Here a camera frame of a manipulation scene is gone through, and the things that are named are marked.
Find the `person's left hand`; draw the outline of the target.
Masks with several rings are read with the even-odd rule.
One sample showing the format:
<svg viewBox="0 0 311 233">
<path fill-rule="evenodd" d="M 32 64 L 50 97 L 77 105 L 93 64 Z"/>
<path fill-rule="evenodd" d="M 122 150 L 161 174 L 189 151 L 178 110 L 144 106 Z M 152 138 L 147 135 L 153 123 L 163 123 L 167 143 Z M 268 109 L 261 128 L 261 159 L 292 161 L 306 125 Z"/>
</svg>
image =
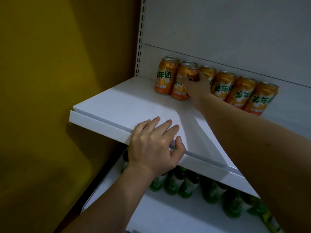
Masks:
<svg viewBox="0 0 311 233">
<path fill-rule="evenodd" d="M 181 158 L 171 158 L 170 152 L 174 149 L 179 125 L 170 126 L 171 139 L 155 139 L 155 128 L 158 127 L 160 117 L 151 120 L 150 133 L 140 136 L 132 136 L 129 144 L 128 158 L 129 170 L 135 170 L 144 174 L 149 179 L 164 174 L 176 168 Z"/>
</svg>

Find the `person's right hand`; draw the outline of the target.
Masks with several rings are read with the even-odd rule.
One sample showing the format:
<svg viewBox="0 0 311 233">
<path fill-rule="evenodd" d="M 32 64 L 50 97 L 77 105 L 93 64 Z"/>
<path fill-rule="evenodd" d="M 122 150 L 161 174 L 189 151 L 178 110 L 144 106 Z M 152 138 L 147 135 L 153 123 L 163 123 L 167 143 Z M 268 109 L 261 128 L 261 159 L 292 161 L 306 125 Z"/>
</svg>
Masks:
<svg viewBox="0 0 311 233">
<path fill-rule="evenodd" d="M 206 75 L 199 71 L 198 76 L 198 81 L 194 81 L 193 83 L 182 83 L 182 85 L 186 87 L 186 90 L 193 102 L 211 95 L 210 81 Z"/>
</svg>

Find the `orange drink can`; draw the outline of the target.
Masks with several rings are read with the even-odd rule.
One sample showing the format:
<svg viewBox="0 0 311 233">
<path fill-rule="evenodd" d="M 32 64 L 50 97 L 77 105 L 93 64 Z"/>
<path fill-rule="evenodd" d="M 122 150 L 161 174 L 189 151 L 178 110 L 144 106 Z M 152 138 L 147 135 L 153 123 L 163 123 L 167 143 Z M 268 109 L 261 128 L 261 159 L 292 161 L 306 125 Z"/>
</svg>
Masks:
<svg viewBox="0 0 311 233">
<path fill-rule="evenodd" d="M 198 81 L 198 64 L 195 62 L 184 61 L 177 70 L 171 96 L 176 100 L 186 101 L 189 99 L 188 91 L 186 87 L 177 79 L 177 76 L 179 75 L 187 78 L 189 81 Z"/>
</svg>

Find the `person's right forearm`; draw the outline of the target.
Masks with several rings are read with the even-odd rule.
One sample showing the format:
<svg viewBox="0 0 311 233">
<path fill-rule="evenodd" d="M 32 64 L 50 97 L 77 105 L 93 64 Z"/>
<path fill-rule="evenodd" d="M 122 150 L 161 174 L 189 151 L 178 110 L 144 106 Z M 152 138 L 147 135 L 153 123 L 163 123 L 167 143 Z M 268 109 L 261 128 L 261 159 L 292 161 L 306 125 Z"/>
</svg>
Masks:
<svg viewBox="0 0 311 233">
<path fill-rule="evenodd" d="M 227 156 L 283 230 L 311 233 L 311 140 L 211 93 L 190 95 Z"/>
</svg>

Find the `person's left forearm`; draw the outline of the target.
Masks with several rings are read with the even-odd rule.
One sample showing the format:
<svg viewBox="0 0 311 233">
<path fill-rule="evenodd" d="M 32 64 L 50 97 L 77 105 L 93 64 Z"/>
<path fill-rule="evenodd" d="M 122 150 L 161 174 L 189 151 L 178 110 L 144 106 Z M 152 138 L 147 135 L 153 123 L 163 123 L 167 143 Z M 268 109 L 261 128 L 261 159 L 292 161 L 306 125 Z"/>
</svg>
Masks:
<svg viewBox="0 0 311 233">
<path fill-rule="evenodd" d="M 123 233 L 158 171 L 129 164 L 114 184 L 61 233 Z"/>
</svg>

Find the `white shelf board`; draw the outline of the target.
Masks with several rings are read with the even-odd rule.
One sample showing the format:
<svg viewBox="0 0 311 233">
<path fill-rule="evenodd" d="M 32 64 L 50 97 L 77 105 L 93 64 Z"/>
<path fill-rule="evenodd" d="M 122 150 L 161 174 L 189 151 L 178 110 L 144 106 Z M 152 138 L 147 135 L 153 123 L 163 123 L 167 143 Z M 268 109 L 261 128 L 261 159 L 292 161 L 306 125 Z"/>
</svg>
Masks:
<svg viewBox="0 0 311 233">
<path fill-rule="evenodd" d="M 259 197 L 229 159 L 204 117 L 191 100 L 177 101 L 155 92 L 151 80 L 134 77 L 77 105 L 69 122 L 126 145 L 138 123 L 160 117 L 179 125 L 186 153 L 179 165 Z"/>
<path fill-rule="evenodd" d="M 229 218 L 223 199 L 208 204 L 198 186 L 189 199 L 147 189 L 126 231 L 130 233 L 270 233 L 260 218 L 243 213 Z"/>
</svg>

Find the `row of green bottles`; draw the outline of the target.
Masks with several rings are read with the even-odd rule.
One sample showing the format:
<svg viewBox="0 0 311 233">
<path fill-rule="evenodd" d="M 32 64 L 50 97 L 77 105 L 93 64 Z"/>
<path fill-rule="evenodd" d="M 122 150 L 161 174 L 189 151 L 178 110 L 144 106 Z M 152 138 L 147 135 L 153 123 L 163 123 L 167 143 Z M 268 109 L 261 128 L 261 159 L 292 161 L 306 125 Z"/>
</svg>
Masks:
<svg viewBox="0 0 311 233">
<path fill-rule="evenodd" d="M 150 190 L 158 192 L 163 189 L 169 196 L 179 195 L 183 199 L 189 199 L 198 186 L 208 204 L 216 204 L 223 199 L 223 211 L 229 218 L 238 219 L 246 212 L 260 218 L 270 233 L 285 233 L 261 199 L 183 167 L 178 166 L 173 171 L 158 176 L 152 182 Z"/>
</svg>

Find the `slotted white shelf upright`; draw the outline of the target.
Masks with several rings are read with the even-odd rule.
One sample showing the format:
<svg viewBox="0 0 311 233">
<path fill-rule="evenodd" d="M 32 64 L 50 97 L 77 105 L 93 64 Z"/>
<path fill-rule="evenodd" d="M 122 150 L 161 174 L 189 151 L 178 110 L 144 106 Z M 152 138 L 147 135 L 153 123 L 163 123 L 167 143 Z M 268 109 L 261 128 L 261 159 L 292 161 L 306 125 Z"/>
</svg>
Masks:
<svg viewBox="0 0 311 233">
<path fill-rule="evenodd" d="M 140 68 L 141 54 L 142 54 L 142 47 L 143 47 L 142 37 L 143 37 L 143 27 L 144 27 L 145 13 L 146 13 L 146 2 L 147 0 L 141 0 L 141 4 L 140 4 L 137 50 L 136 50 L 136 55 L 135 55 L 135 71 L 134 71 L 135 77 L 139 76 L 139 68 Z"/>
</svg>

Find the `white shelving back panel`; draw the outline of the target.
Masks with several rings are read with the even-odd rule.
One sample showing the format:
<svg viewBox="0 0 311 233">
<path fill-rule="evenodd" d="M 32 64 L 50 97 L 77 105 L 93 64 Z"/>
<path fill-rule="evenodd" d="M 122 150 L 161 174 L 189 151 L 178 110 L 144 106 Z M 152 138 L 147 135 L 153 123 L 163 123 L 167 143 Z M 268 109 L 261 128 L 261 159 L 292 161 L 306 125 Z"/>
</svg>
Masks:
<svg viewBox="0 0 311 233">
<path fill-rule="evenodd" d="M 159 63 L 167 55 L 177 57 L 181 62 L 184 60 L 193 61 L 200 66 L 214 67 L 217 71 L 229 71 L 237 76 L 246 76 L 279 86 L 278 95 L 263 112 L 262 117 L 311 139 L 311 88 L 144 43 L 137 47 L 135 76 L 155 80 Z"/>
<path fill-rule="evenodd" d="M 311 0 L 146 0 L 142 41 L 311 88 Z"/>
</svg>

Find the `row of orange cans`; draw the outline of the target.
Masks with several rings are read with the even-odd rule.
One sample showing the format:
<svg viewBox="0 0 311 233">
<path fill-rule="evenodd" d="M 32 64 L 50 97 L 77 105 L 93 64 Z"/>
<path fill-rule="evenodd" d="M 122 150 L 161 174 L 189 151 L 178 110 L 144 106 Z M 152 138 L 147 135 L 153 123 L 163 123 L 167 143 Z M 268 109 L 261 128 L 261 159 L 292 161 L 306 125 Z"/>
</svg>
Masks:
<svg viewBox="0 0 311 233">
<path fill-rule="evenodd" d="M 162 58 L 155 83 L 157 93 L 171 96 L 177 70 L 181 64 L 179 58 L 173 56 L 167 55 Z M 203 72 L 210 81 L 213 95 L 256 116 L 260 116 L 278 94 L 279 86 L 269 82 L 258 82 L 244 76 L 238 77 L 228 71 L 217 73 L 216 68 L 206 65 L 198 67 L 199 71 Z"/>
</svg>

